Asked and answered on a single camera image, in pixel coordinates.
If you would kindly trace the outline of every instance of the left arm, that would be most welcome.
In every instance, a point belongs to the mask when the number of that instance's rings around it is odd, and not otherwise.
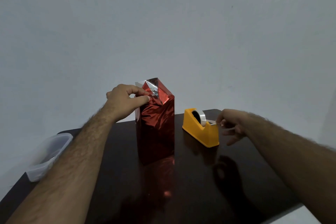
[[[130,98],[130,94],[142,96]],[[103,108],[84,125],[7,224],[85,222],[111,126],[149,100],[149,93],[133,85],[118,85],[106,95]]]

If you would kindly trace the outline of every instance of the plastic container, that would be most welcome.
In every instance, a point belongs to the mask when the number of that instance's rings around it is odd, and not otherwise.
[[[72,141],[72,138],[71,134],[63,133],[44,140],[31,155],[30,166],[26,170],[28,179],[31,182],[42,179]]]

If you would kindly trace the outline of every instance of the tape roll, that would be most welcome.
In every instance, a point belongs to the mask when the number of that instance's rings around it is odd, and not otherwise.
[[[207,118],[205,117],[204,112],[194,110],[191,113],[196,118],[196,120],[201,124],[201,126],[205,127],[205,124],[207,123]]]

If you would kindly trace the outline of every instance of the yellow tape dispenser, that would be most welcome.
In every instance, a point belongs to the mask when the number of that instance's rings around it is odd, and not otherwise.
[[[213,120],[207,120],[204,112],[197,111],[196,108],[184,110],[182,128],[205,147],[219,145],[217,124]]]

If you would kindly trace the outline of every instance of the red metallic wrapping paper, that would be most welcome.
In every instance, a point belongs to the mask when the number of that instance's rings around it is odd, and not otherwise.
[[[158,78],[136,83],[150,93],[135,111],[138,156],[146,165],[174,154],[174,95]]]

